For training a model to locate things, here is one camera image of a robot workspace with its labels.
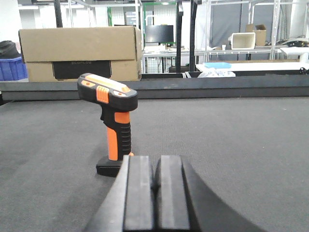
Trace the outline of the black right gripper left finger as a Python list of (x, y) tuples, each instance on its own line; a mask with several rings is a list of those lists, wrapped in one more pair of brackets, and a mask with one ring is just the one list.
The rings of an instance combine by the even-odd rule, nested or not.
[(153, 232), (153, 175), (148, 156), (124, 156), (123, 164), (84, 232)]

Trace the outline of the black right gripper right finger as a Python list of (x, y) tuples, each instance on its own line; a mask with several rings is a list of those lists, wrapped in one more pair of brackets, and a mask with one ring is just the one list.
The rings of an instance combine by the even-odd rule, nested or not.
[(179, 156), (162, 155), (155, 180), (157, 232), (261, 232), (226, 204)]

